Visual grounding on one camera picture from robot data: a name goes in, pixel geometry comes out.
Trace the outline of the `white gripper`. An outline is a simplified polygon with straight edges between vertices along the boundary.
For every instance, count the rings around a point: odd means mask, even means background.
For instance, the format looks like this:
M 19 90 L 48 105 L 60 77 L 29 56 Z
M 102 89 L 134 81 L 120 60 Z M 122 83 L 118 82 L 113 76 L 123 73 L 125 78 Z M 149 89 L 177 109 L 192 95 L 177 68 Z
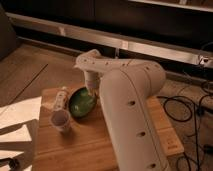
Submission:
M 92 97 L 96 97 L 96 89 L 99 87 L 99 74 L 96 72 L 85 71 L 85 86 L 87 87 L 88 94 Z M 62 87 L 56 95 L 53 109 L 61 110 L 64 109 L 68 99 L 68 90 L 66 87 Z

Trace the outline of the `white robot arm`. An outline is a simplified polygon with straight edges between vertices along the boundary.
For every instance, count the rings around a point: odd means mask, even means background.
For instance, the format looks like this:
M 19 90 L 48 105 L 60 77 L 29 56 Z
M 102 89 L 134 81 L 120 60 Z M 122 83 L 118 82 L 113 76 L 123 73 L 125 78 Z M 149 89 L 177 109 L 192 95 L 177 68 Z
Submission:
M 146 102 L 163 87 L 164 69 L 154 61 L 103 58 L 96 49 L 75 66 L 100 98 L 120 171 L 171 171 Z

